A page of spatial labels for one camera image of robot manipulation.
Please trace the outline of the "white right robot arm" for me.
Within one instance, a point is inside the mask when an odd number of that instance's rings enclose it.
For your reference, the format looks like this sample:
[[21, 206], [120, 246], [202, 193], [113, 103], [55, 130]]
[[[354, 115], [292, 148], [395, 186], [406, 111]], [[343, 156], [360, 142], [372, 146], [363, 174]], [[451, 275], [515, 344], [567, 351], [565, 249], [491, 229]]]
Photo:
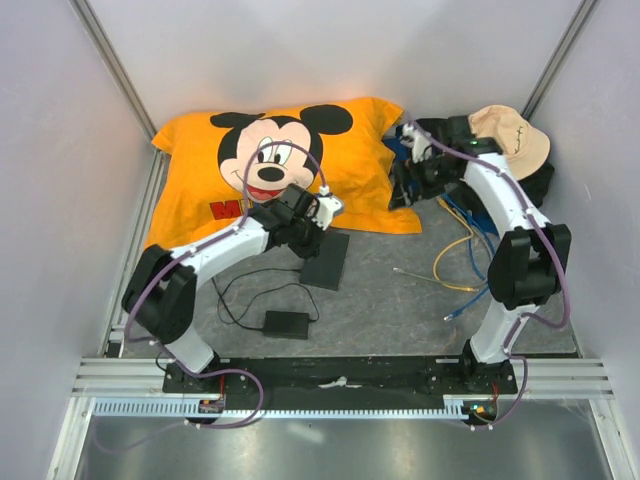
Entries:
[[492, 300], [478, 331], [465, 343], [458, 381], [467, 392], [483, 392], [494, 373], [505, 372], [511, 348], [534, 319], [552, 329], [569, 323], [570, 305], [553, 322], [538, 315], [552, 296], [565, 294], [571, 232], [553, 224], [529, 199], [492, 136], [472, 133], [461, 116], [443, 121], [432, 134], [415, 120], [396, 129], [406, 150], [394, 166], [394, 188], [401, 205], [433, 198], [455, 182], [465, 183], [486, 209], [500, 243], [487, 273]]

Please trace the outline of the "beige bucket hat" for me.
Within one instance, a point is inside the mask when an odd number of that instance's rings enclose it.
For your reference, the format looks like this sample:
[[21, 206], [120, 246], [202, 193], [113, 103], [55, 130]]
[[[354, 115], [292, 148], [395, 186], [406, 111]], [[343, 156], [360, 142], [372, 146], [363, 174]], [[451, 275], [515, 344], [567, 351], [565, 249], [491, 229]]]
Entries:
[[491, 137], [497, 142], [517, 180], [536, 173], [549, 156], [548, 136], [514, 108], [490, 105], [469, 115], [468, 120], [476, 137]]

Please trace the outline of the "orange Mickey Mouse pillow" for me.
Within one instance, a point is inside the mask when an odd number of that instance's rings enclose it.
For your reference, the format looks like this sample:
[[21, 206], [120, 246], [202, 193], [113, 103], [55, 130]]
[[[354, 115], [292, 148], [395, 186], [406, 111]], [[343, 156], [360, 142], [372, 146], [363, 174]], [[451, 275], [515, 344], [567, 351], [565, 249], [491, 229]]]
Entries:
[[172, 249], [199, 241], [291, 184], [311, 192], [328, 185], [345, 205], [332, 223], [337, 228], [420, 233], [416, 213], [388, 207], [394, 154], [383, 137], [402, 115], [390, 101], [365, 97], [170, 120], [152, 141], [170, 162], [147, 245]]

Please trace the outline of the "black network switch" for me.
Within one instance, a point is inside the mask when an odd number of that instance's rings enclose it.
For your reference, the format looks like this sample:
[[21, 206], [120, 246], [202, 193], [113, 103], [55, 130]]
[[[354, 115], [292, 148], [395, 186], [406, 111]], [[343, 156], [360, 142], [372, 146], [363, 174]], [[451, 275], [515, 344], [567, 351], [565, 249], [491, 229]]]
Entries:
[[322, 241], [317, 256], [305, 261], [299, 281], [301, 284], [338, 291], [350, 236], [330, 230]]

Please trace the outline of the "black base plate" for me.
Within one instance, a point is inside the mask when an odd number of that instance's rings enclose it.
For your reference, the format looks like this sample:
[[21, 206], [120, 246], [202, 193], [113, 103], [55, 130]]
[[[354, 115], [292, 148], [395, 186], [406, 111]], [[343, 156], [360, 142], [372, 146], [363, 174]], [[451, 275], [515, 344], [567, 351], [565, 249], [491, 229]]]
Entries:
[[515, 394], [512, 365], [474, 366], [460, 356], [275, 357], [223, 359], [213, 370], [239, 374], [196, 379], [169, 365], [162, 391], [223, 393], [241, 407], [257, 404], [249, 374], [261, 382], [263, 406], [408, 407], [439, 406], [446, 395]]

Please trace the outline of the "black power adapter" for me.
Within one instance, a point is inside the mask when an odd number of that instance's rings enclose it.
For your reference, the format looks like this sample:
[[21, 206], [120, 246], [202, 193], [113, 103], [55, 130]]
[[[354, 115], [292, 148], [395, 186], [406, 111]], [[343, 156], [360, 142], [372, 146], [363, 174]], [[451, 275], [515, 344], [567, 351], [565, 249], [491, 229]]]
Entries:
[[270, 338], [307, 340], [310, 317], [308, 313], [267, 311], [262, 333]]

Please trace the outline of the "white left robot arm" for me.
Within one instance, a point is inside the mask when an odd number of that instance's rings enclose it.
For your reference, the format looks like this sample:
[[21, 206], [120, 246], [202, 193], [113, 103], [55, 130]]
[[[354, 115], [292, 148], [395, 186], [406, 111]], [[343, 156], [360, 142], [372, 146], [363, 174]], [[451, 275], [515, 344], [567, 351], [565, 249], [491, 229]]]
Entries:
[[140, 257], [121, 300], [128, 314], [125, 338], [136, 323], [185, 370], [185, 382], [208, 393], [219, 382], [216, 354], [193, 326], [197, 291], [237, 263], [286, 246], [302, 259], [319, 253], [344, 203], [328, 188], [318, 194], [290, 185], [256, 204], [231, 225], [172, 250], [154, 244]]

